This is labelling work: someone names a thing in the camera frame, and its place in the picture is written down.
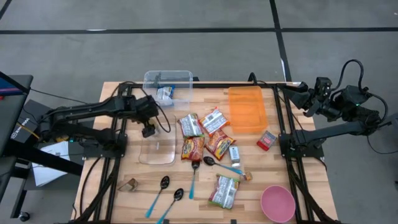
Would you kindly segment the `small red box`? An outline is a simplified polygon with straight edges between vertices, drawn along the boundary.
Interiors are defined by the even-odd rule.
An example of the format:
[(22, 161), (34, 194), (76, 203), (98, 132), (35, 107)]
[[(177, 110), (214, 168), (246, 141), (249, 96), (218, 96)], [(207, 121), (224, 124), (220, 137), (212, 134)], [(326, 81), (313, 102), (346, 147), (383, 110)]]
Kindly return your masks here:
[(261, 138), (257, 141), (257, 146), (259, 146), (264, 151), (268, 151), (276, 142), (277, 136), (269, 131), (265, 131)]

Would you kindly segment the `white paper sheets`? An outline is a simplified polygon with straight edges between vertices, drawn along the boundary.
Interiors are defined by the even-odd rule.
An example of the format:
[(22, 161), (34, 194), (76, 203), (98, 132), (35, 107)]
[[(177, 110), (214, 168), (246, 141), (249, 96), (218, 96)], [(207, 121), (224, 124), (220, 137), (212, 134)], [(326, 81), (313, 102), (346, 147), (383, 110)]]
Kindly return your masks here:
[[(66, 159), (68, 161), (70, 160), (67, 141), (51, 144), (49, 146), (42, 147), (40, 150), (58, 157), (62, 157), (63, 159)], [(32, 168), (34, 173), (35, 185), (37, 187), (41, 187), (67, 174), (66, 172), (48, 168), (36, 163), (32, 164)]]

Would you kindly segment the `black workstation cart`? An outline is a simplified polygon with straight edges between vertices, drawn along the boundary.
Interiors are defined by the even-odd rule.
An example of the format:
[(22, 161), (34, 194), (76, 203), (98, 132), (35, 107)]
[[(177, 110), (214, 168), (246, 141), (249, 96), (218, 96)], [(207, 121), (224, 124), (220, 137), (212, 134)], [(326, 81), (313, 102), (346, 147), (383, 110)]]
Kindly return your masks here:
[(0, 80), (7, 81), (22, 91), (21, 95), (7, 96), (0, 101), (0, 203), (11, 177), (25, 179), (28, 169), (15, 167), (19, 159), (33, 162), (69, 174), (81, 175), (83, 166), (64, 158), (40, 151), (26, 143), (11, 139), (23, 105), (33, 81), (32, 75), (6, 75), (0, 72)]

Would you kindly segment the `clear plastic container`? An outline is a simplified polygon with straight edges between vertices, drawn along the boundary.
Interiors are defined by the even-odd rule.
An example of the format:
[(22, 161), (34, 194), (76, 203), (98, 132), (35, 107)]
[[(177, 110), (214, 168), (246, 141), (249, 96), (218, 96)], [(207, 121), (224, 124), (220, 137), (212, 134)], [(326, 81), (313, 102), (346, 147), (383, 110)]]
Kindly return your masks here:
[(193, 74), (188, 70), (150, 70), (144, 75), (142, 89), (157, 102), (157, 89), (172, 85), (175, 87), (174, 105), (161, 107), (188, 110), (193, 98)]
[(176, 117), (168, 114), (167, 122), (164, 116), (159, 116), (159, 121), (166, 129), (171, 128), (170, 132), (165, 132), (160, 124), (155, 122), (155, 134), (144, 138), (141, 141), (141, 152), (139, 162), (151, 166), (163, 166), (172, 164), (175, 160), (175, 151), (177, 146)]

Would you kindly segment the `black box with white lettering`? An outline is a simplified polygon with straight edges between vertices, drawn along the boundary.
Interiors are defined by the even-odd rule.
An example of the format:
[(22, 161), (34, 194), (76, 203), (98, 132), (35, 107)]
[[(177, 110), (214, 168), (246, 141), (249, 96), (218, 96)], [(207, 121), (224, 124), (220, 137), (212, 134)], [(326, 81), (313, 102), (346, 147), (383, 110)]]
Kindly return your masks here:
[(10, 138), (18, 142), (29, 144), (62, 142), (69, 140), (68, 136), (60, 136), (55, 139), (42, 140), (39, 142), (41, 134), (38, 122), (41, 120), (43, 115), (50, 110), (51, 108), (48, 106), (34, 100), (29, 100), (23, 106)]

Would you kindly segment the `orange ramen noodle packet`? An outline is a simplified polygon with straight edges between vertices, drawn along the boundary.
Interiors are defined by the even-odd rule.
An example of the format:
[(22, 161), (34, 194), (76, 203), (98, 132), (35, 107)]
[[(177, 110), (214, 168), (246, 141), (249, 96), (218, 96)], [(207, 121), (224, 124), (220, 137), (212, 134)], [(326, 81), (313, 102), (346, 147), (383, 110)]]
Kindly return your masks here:
[(228, 136), (221, 129), (215, 131), (210, 137), (210, 140), (205, 144), (205, 148), (213, 155), (217, 160), (222, 160), (225, 152), (229, 147), (235, 143), (235, 139)]
[(214, 135), (217, 130), (227, 125), (230, 125), (230, 121), (226, 119), (226, 117), (219, 110), (218, 107), (216, 107), (211, 113), (200, 119), (199, 123), (209, 136)]

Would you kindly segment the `blue ramen noodle packet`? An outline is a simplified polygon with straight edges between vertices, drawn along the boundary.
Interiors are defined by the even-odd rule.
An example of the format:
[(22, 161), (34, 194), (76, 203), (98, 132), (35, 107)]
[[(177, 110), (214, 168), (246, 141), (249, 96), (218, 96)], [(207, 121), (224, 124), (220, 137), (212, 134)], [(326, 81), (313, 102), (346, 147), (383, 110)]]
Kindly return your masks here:
[(174, 89), (172, 86), (165, 86), (157, 89), (157, 102), (160, 106), (173, 106)]

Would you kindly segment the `pink bowl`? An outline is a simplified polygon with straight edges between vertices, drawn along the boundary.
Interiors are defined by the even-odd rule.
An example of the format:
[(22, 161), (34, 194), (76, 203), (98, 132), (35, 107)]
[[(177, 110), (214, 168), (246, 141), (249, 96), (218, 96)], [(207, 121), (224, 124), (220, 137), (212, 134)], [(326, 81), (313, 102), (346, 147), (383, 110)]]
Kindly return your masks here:
[(260, 203), (264, 215), (273, 222), (285, 223), (295, 215), (295, 199), (283, 186), (267, 187), (261, 195)]

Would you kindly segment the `orange plastic tray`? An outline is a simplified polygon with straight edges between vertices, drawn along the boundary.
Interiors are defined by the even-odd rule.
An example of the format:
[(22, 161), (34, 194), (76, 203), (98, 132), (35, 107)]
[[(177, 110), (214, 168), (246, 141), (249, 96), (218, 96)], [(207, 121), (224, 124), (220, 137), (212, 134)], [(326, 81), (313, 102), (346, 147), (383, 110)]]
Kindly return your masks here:
[(228, 103), (233, 133), (261, 133), (267, 128), (268, 121), (261, 87), (230, 87)]

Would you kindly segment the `green-edged ramen noodle packet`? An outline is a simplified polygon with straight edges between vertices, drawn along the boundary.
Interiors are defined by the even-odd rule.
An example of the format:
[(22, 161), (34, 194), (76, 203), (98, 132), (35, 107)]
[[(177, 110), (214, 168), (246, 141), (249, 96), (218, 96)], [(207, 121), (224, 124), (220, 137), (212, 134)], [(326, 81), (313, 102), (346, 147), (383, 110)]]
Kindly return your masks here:
[(198, 121), (196, 113), (189, 113), (178, 120), (184, 138), (203, 137), (204, 133)]
[(221, 208), (232, 209), (239, 183), (238, 179), (217, 174), (215, 187), (208, 202)]

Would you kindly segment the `black aluminium table frame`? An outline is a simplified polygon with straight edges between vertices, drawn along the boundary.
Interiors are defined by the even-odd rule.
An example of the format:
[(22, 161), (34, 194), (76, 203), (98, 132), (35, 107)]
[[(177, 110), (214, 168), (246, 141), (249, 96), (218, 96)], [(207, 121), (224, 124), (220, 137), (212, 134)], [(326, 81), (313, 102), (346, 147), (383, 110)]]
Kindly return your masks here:
[[(218, 107), (225, 116), (229, 117), (228, 88), (231, 86), (252, 86), (251, 82), (194, 82), (193, 98), (190, 102), (190, 110), (163, 109), (166, 114), (173, 114), (176, 118), (185, 116), (189, 112), (197, 113), (200, 117), (209, 113), (214, 107)], [(265, 103), (265, 110), (268, 116), (267, 130), (274, 134), (281, 133), (278, 114), (283, 117), (282, 125), (285, 131), (290, 131), (287, 124), (287, 108), (284, 103), (278, 109), (275, 105), (274, 91), (265, 88), (261, 84), (262, 95)], [(264, 151), (256, 145), (260, 134), (238, 134), (236, 135), (237, 144), (241, 152), (243, 167), (252, 172), (253, 180), (239, 185), (236, 200), (231, 210), (217, 207), (208, 203), (208, 197), (213, 190), (216, 174), (223, 174), (230, 177), (237, 177), (230, 170), (220, 166), (200, 165), (195, 177), (194, 199), (188, 198), (192, 181), (193, 169), (190, 163), (180, 160), (181, 146), (183, 144), (182, 134), (177, 124), (177, 146), (175, 160), (172, 164), (163, 166), (151, 166), (139, 162), (141, 152), (141, 141), (143, 125), (132, 123), (131, 121), (118, 121), (116, 129), (125, 128), (128, 137), (127, 149), (124, 157), (120, 159), (118, 179), (122, 180), (135, 178), (139, 185), (133, 192), (120, 192), (118, 190), (111, 194), (111, 186), (106, 191), (99, 207), (99, 220), (110, 218), (111, 224), (118, 223), (156, 223), (164, 214), (165, 210), (173, 201), (174, 192), (184, 189), (184, 196), (175, 202), (165, 219), (173, 223), (222, 223), (231, 224), (235, 219), (237, 224), (245, 223), (276, 223), (268, 219), (261, 210), (261, 194), (272, 185), (281, 185), (290, 190), (290, 182), (287, 173), (285, 158), (280, 154), (279, 143), (276, 143), (268, 151)], [(80, 201), (83, 199), (82, 210), (88, 208), (101, 187), (101, 177), (104, 165), (105, 177), (108, 178), (115, 161), (110, 159), (105, 163), (105, 159), (100, 159), (93, 167), (85, 185), (83, 197), (81, 197), (84, 180), (90, 167), (97, 158), (86, 159), (80, 178), (78, 192), (75, 199), (77, 212), (72, 211), (72, 218), (80, 214)], [(331, 189), (326, 173), (325, 166), (314, 158), (303, 158), (303, 169), (305, 172), (307, 186), (312, 197), (323, 211), (332, 219), (337, 220), (335, 203), (331, 194)], [(145, 213), (153, 203), (160, 190), (160, 180), (168, 175), (170, 185), (163, 190), (154, 207), (150, 218), (145, 218)]]

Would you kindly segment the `white-capped spice bottle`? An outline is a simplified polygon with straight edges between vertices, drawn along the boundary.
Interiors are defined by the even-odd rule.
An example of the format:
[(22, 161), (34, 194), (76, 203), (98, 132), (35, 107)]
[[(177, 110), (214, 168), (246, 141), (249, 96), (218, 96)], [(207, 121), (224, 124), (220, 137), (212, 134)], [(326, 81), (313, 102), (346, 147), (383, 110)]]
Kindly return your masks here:
[(231, 167), (240, 168), (241, 158), (240, 158), (240, 155), (239, 155), (238, 146), (231, 145), (229, 147), (229, 156), (230, 156), (230, 159), (231, 159)]

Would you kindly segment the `black-framed blue screen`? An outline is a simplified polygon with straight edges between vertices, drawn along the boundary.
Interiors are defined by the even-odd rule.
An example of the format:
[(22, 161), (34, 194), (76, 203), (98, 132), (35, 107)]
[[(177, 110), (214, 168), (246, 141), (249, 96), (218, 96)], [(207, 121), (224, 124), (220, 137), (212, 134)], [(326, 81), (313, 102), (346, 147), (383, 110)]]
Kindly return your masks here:
[(0, 96), (23, 95), (24, 93), (24, 87), (20, 83), (0, 72)]

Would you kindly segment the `black spoon with teal handle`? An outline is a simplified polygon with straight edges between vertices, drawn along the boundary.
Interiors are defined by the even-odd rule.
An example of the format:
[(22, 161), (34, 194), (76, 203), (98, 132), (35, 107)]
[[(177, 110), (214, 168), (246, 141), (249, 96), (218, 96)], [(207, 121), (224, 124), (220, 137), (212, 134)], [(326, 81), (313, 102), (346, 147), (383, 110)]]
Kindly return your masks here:
[(196, 177), (196, 171), (200, 166), (199, 161), (192, 161), (192, 169), (193, 169), (193, 178), (192, 178), (192, 183), (190, 186), (190, 193), (189, 193), (189, 199), (194, 198), (194, 192), (195, 192), (195, 177)]
[(203, 158), (203, 161), (204, 161), (205, 164), (208, 165), (208, 166), (217, 165), (217, 166), (223, 167), (223, 168), (225, 168), (225, 169), (228, 169), (228, 170), (230, 170), (230, 171), (232, 171), (232, 172), (235, 172), (235, 173), (237, 173), (237, 174), (239, 174), (239, 175), (243, 175), (243, 172), (242, 172), (241, 170), (235, 169), (235, 168), (232, 168), (232, 167), (228, 167), (228, 166), (224, 166), (224, 165), (222, 165), (222, 164), (219, 164), (219, 163), (215, 162), (215, 160), (214, 160), (212, 157), (210, 157), (210, 156), (205, 156), (205, 157)]
[(145, 214), (145, 217), (146, 217), (146, 218), (149, 218), (149, 217), (151, 216), (152, 211), (153, 211), (153, 209), (154, 209), (154, 207), (155, 207), (155, 205), (156, 205), (156, 203), (157, 203), (157, 201), (158, 201), (158, 198), (159, 198), (161, 192), (162, 192), (164, 189), (166, 189), (166, 188), (169, 186), (169, 184), (170, 184), (170, 177), (166, 175), (166, 176), (164, 176), (164, 177), (162, 178), (162, 180), (160, 181), (160, 190), (159, 190), (159, 193), (157, 194), (157, 196), (156, 196), (156, 198), (154, 199), (154, 201), (153, 201), (152, 205), (150, 206), (150, 208), (146, 211), (146, 214)]
[(168, 207), (168, 209), (166, 209), (166, 211), (164, 212), (164, 214), (158, 219), (158, 221), (156, 222), (156, 224), (163, 224), (164, 219), (166, 218), (167, 214), (169, 213), (170, 209), (172, 208), (173, 204), (179, 200), (181, 200), (183, 198), (184, 195), (184, 189), (179, 188), (175, 191), (174, 193), (174, 200), (173, 202), (170, 204), (170, 206)]

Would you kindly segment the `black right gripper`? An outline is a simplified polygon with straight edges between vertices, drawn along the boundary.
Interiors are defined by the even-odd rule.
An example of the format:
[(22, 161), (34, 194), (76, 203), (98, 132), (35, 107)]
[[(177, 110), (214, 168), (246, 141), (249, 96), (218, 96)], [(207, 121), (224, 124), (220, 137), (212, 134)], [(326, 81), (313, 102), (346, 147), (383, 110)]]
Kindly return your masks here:
[[(292, 87), (292, 91), (294, 92), (292, 95), (292, 102), (294, 105), (298, 109), (304, 108), (307, 101), (311, 97), (308, 85), (305, 82), (301, 82), (299, 86)], [(327, 98), (319, 99), (317, 98), (315, 91), (313, 91), (312, 99), (310, 100), (312, 105), (306, 112), (303, 113), (304, 116), (312, 117), (315, 114), (320, 114), (325, 116), (328, 122), (336, 121), (338, 118), (340, 118), (341, 111), (336, 108), (330, 95), (331, 94), (329, 94), (329, 97)]]

